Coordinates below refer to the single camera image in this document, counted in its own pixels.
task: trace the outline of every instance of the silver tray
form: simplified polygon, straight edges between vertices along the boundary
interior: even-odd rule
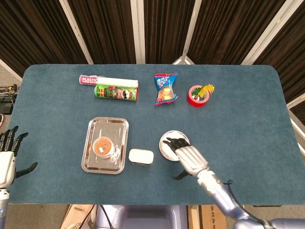
[[[89,122],[81,167],[88,173],[118,174],[125,166],[128,122],[123,118],[96,117]],[[114,145],[115,156],[102,159],[92,149],[95,139],[105,136]]]

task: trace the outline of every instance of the dark curtain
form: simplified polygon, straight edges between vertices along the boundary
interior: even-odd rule
[[[187,56],[195,64],[240,64],[285,0],[203,0]]]
[[[194,0],[144,0],[146,63],[173,63],[183,52]]]
[[[20,76],[32,64],[87,63],[57,0],[2,0],[0,25],[0,58]]]
[[[130,0],[69,0],[94,63],[136,63]]]
[[[305,125],[305,101],[290,109],[292,113]]]
[[[305,93],[305,1],[255,64],[269,64],[277,70],[287,103]]]

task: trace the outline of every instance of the pringles can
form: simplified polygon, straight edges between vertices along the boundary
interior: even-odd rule
[[[123,99],[136,102],[138,99],[138,88],[97,84],[94,88],[94,94],[99,98]]]

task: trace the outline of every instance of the roll of tape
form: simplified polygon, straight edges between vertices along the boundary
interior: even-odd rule
[[[195,96],[192,96],[192,91],[198,87],[202,87],[201,85],[194,85],[193,87],[191,87],[189,89],[189,93],[187,94],[187,101],[189,102],[190,105],[194,106],[194,107],[202,107],[206,104],[206,102],[209,100],[210,98],[210,93],[207,91],[206,92],[206,97],[203,100],[200,100],[200,98],[198,97],[197,99],[195,99]]]

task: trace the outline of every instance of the snack bag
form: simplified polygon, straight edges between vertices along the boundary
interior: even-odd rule
[[[178,96],[173,93],[173,82],[176,80],[178,74],[156,74],[154,80],[158,89],[158,98],[155,106],[161,104],[170,104],[175,101]]]

